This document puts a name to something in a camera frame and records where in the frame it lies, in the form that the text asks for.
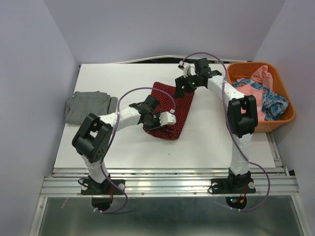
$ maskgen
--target orange basket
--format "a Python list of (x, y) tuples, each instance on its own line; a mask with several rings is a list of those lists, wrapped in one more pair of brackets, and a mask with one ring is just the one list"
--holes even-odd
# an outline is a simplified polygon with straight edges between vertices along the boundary
[(268, 66), (268, 72), (273, 77), (273, 91), (289, 101), (288, 108), (280, 115), (280, 120), (273, 121), (259, 121), (255, 128), (255, 133), (271, 132), (279, 126), (289, 123), (295, 117), (295, 110), (292, 101), (284, 87), (278, 71), (271, 65), (265, 62), (237, 62), (229, 65), (227, 68), (227, 81), (232, 84), (240, 78), (250, 78), (252, 74), (262, 65)]

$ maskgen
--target maroon cloth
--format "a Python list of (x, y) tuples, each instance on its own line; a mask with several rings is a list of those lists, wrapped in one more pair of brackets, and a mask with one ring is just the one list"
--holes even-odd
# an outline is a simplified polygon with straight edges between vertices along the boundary
[[(165, 85), (159, 82), (155, 82), (153, 84), (154, 88), (163, 90), (170, 94), (174, 98), (174, 93), (175, 93), (175, 87), (170, 86), (170, 85)], [(151, 95), (155, 98), (157, 98), (160, 101), (160, 105), (157, 107), (156, 111), (157, 112), (168, 112), (173, 108), (173, 102), (172, 100), (164, 93), (152, 90)], [(152, 131), (147, 131), (144, 127), (144, 131), (146, 131), (148, 134), (160, 138), (160, 139), (166, 139), (166, 140), (176, 140), (179, 138), (191, 103), (193, 99), (194, 93), (185, 93), (185, 97), (182, 98), (174, 98), (176, 108), (175, 108), (175, 117), (176, 117), (176, 124), (175, 125), (165, 125), (162, 128), (155, 129)]]

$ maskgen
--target white tabletop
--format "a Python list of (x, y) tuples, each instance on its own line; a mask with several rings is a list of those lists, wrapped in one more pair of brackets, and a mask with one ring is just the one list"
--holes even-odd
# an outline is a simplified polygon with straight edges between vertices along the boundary
[[(223, 68), (211, 64), (212, 70)], [(75, 91), (101, 91), (120, 97), (138, 87), (151, 87), (154, 82), (175, 85), (182, 71), (176, 64), (83, 64)], [(129, 94), (121, 109), (141, 102), (150, 90)], [(55, 168), (84, 168), (85, 164), (71, 141), (78, 126), (66, 124)], [(158, 139), (145, 133), (142, 125), (119, 131), (105, 157), (109, 168), (228, 168), (232, 142), (225, 126), (222, 101), (206, 88), (195, 92), (181, 136), (176, 141)], [(265, 133), (255, 133), (249, 159), (265, 168), (275, 167)]]

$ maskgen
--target blue patterned cloth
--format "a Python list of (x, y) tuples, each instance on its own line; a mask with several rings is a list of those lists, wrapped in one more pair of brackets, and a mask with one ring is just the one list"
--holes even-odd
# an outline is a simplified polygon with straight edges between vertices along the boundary
[(251, 79), (238, 79), (233, 83), (233, 87), (242, 87), (248, 83), (255, 89), (263, 90), (262, 111), (266, 113), (265, 120), (279, 120), (280, 115), (287, 109), (289, 101)]

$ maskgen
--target pink cloth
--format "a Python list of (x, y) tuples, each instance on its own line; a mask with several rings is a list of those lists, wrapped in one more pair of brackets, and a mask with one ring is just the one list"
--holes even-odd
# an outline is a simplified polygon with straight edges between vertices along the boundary
[(268, 72), (268, 66), (262, 65), (258, 70), (256, 70), (252, 76), (251, 80), (254, 80), (272, 91), (272, 84), (274, 79), (272, 75)]
[(266, 114), (263, 113), (262, 111), (263, 91), (253, 88), (250, 84), (246, 84), (243, 87), (237, 87), (236, 89), (245, 95), (254, 95), (254, 97), (256, 98), (256, 104), (257, 104), (258, 121), (265, 121)]

